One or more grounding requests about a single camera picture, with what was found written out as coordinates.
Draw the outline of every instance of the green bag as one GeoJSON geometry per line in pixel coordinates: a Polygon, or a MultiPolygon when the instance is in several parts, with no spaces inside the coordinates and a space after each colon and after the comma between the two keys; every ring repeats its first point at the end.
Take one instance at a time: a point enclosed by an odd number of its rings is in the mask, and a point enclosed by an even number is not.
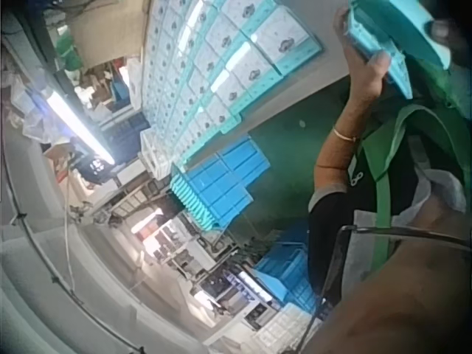
{"type": "MultiPolygon", "coordinates": [[[[377,227],[391,226],[390,183],[387,171],[405,136],[407,122],[457,160],[464,173],[465,193],[470,209],[471,137],[464,119],[451,114],[451,110],[447,108],[432,111],[421,105],[408,105],[400,110],[397,119],[383,124],[362,142],[377,191],[377,227]]],[[[388,248],[389,241],[386,238],[378,237],[375,240],[371,271],[378,270],[386,262],[388,248]]]]}

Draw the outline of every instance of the wire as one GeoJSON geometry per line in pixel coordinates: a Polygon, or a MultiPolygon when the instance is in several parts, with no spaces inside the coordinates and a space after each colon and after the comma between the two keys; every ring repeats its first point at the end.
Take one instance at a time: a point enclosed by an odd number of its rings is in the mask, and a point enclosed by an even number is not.
{"type": "Polygon", "coordinates": [[[18,31],[15,31],[15,32],[5,32],[4,30],[1,31],[2,35],[17,35],[22,32],[24,32],[23,29],[19,29],[18,31]]]}
{"type": "Polygon", "coordinates": [[[72,291],[75,292],[74,273],[72,272],[71,256],[69,252],[69,189],[71,181],[71,173],[69,169],[69,159],[67,159],[67,182],[66,182],[66,197],[64,201],[64,239],[66,241],[66,259],[67,268],[69,270],[69,277],[71,278],[72,291]]]}
{"type": "Polygon", "coordinates": [[[4,166],[4,171],[5,171],[5,177],[7,179],[7,186],[9,187],[10,190],[10,196],[11,196],[11,201],[13,204],[13,208],[17,214],[16,220],[18,223],[21,225],[21,228],[24,230],[25,235],[27,236],[27,239],[29,243],[31,244],[31,247],[35,250],[36,254],[39,256],[41,262],[46,266],[46,269],[48,270],[49,274],[51,275],[52,282],[54,284],[59,285],[59,287],[66,293],[66,295],[70,298],[73,303],[76,304],[76,306],[79,307],[79,309],[91,320],[93,323],[95,323],[99,328],[101,328],[103,331],[105,331],[108,335],[110,335],[112,338],[116,339],[120,343],[124,344],[126,347],[132,349],[134,352],[139,353],[139,354],[145,354],[145,349],[144,347],[138,347],[135,344],[131,343],[129,340],[123,338],[120,334],[115,332],[108,326],[104,321],[101,319],[97,318],[85,305],[84,303],[75,295],[75,293],[71,290],[69,285],[64,281],[58,270],[54,267],[54,265],[51,263],[49,258],[44,254],[44,251],[42,248],[38,245],[36,242],[35,238],[32,236],[32,232],[30,228],[28,227],[27,222],[25,221],[26,214],[21,212],[20,205],[18,202],[18,199],[16,198],[15,195],[15,190],[13,187],[12,179],[10,176],[10,171],[8,169],[7,165],[7,160],[5,157],[5,146],[4,146],[4,140],[3,136],[0,136],[0,160],[1,163],[4,166]]]}

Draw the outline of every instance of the gold bracelet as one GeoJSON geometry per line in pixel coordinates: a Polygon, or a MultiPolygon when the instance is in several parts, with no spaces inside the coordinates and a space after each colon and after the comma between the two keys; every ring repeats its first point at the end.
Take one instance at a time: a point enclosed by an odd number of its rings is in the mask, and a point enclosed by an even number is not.
{"type": "Polygon", "coordinates": [[[354,136],[353,138],[350,138],[350,137],[344,136],[344,135],[342,135],[341,133],[339,133],[339,132],[336,130],[336,128],[334,128],[334,127],[333,127],[333,132],[334,132],[334,134],[335,134],[338,138],[343,139],[343,140],[346,141],[346,142],[354,142],[354,143],[356,143],[356,142],[358,141],[358,138],[357,138],[357,137],[354,136]]]}

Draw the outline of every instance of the blue crate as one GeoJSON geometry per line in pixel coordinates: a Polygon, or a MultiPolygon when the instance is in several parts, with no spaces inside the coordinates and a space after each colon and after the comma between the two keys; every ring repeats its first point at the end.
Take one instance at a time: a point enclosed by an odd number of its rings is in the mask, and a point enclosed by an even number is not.
{"type": "Polygon", "coordinates": [[[226,227],[252,201],[246,187],[270,167],[248,136],[192,170],[173,168],[172,191],[205,230],[226,227]]]}
{"type": "Polygon", "coordinates": [[[254,267],[257,278],[282,304],[315,311],[316,296],[308,277],[308,256],[302,245],[276,243],[254,267]]]}

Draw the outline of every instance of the blue plastic crate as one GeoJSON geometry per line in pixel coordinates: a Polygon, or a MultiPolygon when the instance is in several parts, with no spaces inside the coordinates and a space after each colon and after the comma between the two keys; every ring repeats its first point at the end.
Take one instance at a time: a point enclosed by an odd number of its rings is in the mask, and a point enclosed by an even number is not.
{"type": "Polygon", "coordinates": [[[254,267],[259,280],[282,304],[292,302],[308,313],[315,310],[315,294],[308,277],[305,247],[276,245],[254,267]]]}

